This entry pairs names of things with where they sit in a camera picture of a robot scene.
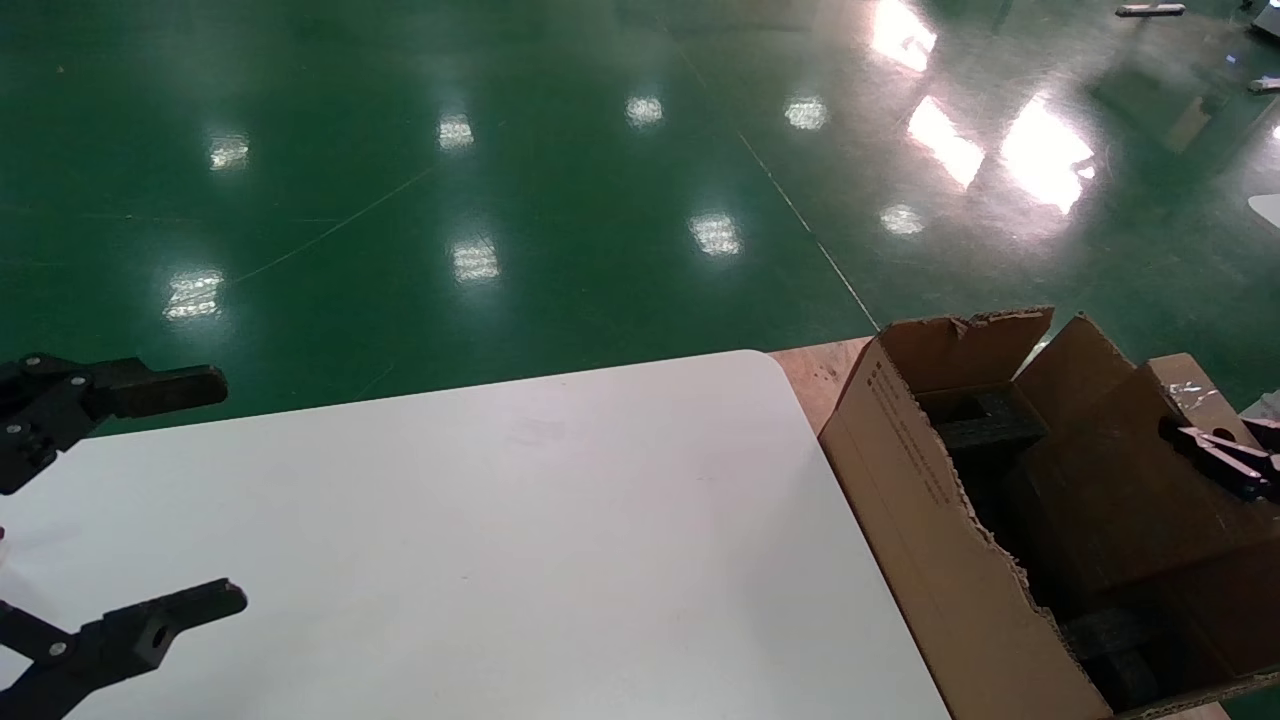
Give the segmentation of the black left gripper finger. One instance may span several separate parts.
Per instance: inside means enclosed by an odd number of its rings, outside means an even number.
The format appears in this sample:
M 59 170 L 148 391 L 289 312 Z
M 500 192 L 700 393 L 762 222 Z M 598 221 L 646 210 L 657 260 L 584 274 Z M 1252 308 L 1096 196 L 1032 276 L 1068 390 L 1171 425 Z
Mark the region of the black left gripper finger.
M 183 632 L 243 612 L 247 594 L 223 578 L 114 610 L 69 633 L 1 603 L 3 647 L 31 665 L 1 693 L 4 719 L 64 719 L 92 693 L 152 673 Z
M 221 404 L 210 365 L 154 370 L 137 357 L 74 363 L 29 354 L 1 366 L 1 492 L 12 496 L 113 418 L 141 419 Z

